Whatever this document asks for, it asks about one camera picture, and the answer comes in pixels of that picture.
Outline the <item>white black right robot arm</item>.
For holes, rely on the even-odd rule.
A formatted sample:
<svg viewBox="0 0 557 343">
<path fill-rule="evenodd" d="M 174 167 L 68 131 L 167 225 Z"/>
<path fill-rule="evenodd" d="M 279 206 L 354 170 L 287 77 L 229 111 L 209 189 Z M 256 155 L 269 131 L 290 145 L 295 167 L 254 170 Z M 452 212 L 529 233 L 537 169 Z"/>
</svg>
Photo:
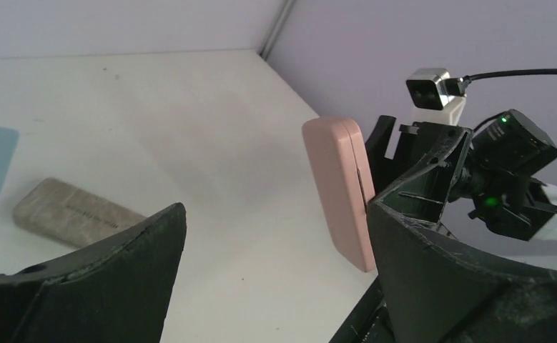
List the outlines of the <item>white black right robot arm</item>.
<svg viewBox="0 0 557 343">
<path fill-rule="evenodd" d="M 394 122 L 380 117 L 367 145 L 377 199 L 392 212 L 468 245 L 484 229 L 504 242 L 503 256 L 557 242 L 557 186 L 537 177 L 557 147 L 526 115 L 510 109 L 474 129 L 404 124 L 388 158 Z"/>
</svg>

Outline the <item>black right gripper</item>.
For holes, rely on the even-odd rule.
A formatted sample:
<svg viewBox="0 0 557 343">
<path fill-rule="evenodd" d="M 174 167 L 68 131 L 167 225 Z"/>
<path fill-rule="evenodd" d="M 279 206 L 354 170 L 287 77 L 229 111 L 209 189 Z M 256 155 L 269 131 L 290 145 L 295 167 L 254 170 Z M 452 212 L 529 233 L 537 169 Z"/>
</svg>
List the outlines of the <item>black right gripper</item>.
<svg viewBox="0 0 557 343">
<path fill-rule="evenodd" d="M 365 142 L 376 197 L 393 211 L 437 223 L 448 200 L 471 199 L 470 219 L 522 241 L 557 215 L 557 205 L 534 177 L 557 158 L 557 147 L 520 111 L 494 116 L 472 141 L 472 131 L 461 126 L 402 125 L 393 158 L 387 158 L 395 122 L 379 116 Z"/>
</svg>

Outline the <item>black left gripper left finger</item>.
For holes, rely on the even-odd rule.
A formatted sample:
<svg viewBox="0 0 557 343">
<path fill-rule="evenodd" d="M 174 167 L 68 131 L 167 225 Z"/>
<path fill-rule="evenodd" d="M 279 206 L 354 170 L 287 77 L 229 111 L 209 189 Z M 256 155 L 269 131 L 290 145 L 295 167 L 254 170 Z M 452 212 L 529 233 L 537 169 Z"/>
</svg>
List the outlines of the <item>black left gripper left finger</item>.
<svg viewBox="0 0 557 343">
<path fill-rule="evenodd" d="M 187 234 L 183 204 L 0 274 L 0 342 L 158 342 Z"/>
</svg>

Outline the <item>pink glasses case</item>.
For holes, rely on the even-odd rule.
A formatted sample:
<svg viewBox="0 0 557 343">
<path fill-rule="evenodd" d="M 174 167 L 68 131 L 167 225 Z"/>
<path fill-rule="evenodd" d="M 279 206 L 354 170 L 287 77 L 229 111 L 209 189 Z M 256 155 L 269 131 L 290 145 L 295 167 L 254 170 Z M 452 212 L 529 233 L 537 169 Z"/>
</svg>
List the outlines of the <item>pink glasses case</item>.
<svg viewBox="0 0 557 343">
<path fill-rule="evenodd" d="M 358 124 L 321 116 L 302 125 L 302 138 L 336 250 L 360 271 L 371 272 L 375 260 L 366 215 L 375 189 Z"/>
</svg>

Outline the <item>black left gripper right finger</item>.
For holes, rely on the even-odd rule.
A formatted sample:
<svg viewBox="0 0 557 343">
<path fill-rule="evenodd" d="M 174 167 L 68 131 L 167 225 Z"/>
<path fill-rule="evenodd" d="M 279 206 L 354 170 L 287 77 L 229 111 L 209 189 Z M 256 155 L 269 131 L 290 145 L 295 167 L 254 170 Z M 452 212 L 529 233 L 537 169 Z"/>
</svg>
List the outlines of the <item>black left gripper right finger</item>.
<svg viewBox="0 0 557 343">
<path fill-rule="evenodd" d="M 557 271 L 473 248 L 375 201 L 368 229 L 398 342 L 557 342 Z"/>
</svg>

